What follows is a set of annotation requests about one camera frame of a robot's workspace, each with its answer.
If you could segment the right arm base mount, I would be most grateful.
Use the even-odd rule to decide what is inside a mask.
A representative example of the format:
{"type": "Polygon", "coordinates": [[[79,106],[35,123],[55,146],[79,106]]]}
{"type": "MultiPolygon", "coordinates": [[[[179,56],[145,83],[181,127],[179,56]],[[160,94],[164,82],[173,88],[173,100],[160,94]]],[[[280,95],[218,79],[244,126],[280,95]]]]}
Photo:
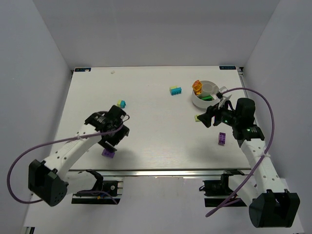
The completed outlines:
{"type": "Polygon", "coordinates": [[[216,208],[233,192],[229,187],[229,177],[247,176],[249,172],[240,169],[199,170],[202,185],[198,190],[203,193],[204,207],[216,208]]]}

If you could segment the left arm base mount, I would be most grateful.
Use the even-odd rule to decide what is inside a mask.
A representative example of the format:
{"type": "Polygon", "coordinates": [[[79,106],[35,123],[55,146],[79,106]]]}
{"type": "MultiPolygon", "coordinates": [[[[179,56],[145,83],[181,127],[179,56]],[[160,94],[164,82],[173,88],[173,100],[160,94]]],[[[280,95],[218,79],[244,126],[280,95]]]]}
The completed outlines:
{"type": "Polygon", "coordinates": [[[95,170],[87,169],[68,176],[69,191],[73,192],[72,204],[118,205],[123,192],[123,180],[105,177],[95,170]]]}

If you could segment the green arch lego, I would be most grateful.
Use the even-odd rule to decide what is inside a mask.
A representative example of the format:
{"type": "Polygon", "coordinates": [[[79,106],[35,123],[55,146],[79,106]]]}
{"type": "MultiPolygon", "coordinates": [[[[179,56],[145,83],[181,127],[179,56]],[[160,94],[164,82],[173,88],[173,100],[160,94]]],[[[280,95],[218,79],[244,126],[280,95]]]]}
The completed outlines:
{"type": "Polygon", "coordinates": [[[209,95],[209,96],[206,96],[206,97],[202,97],[201,100],[203,100],[203,101],[212,101],[212,100],[214,100],[214,98],[211,95],[209,95]]]}

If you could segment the purple lego near left arm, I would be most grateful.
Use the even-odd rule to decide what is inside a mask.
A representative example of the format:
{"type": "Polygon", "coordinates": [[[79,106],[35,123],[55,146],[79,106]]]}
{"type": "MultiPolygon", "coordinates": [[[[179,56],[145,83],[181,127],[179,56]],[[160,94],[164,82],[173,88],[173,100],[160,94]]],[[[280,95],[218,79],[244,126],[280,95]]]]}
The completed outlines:
{"type": "Polygon", "coordinates": [[[104,149],[101,155],[107,158],[113,158],[115,156],[115,152],[111,152],[107,149],[104,149]]]}

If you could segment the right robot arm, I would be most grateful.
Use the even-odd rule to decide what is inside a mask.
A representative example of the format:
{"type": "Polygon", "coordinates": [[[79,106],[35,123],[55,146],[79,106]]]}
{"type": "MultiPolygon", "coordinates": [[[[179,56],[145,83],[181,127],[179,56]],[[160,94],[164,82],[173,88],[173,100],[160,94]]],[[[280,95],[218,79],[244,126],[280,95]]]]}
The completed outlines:
{"type": "Polygon", "coordinates": [[[207,108],[198,116],[207,128],[224,123],[232,127],[233,136],[246,156],[256,185],[243,185],[240,175],[229,176],[228,185],[249,207],[249,217],[256,228],[289,228],[299,208],[297,193],[291,193],[278,176],[271,158],[265,153],[265,138],[254,123],[255,102],[239,98],[236,109],[231,110],[230,101],[207,108]]]}

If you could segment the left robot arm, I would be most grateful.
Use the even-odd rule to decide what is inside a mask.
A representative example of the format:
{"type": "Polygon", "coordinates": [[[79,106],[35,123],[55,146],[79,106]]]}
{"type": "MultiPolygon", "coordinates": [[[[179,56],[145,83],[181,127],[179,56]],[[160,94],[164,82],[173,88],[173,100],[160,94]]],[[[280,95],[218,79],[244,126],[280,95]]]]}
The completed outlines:
{"type": "Polygon", "coordinates": [[[109,193],[103,189],[103,177],[92,169],[70,174],[71,167],[94,145],[109,154],[128,136],[124,125],[126,112],[113,105],[108,111],[91,114],[74,137],[64,139],[59,150],[43,161],[33,160],[29,165],[28,188],[41,200],[53,207],[67,194],[97,195],[109,193]]]}

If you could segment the yellow butterfly lego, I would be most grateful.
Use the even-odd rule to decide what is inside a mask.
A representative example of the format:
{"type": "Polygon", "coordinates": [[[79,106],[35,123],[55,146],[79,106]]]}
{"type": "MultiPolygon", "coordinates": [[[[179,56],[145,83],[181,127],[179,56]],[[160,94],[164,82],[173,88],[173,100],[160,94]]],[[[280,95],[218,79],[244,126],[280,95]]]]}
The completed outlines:
{"type": "Polygon", "coordinates": [[[196,96],[200,95],[202,93],[202,83],[200,80],[196,80],[193,84],[192,84],[192,89],[193,92],[196,96]]]}

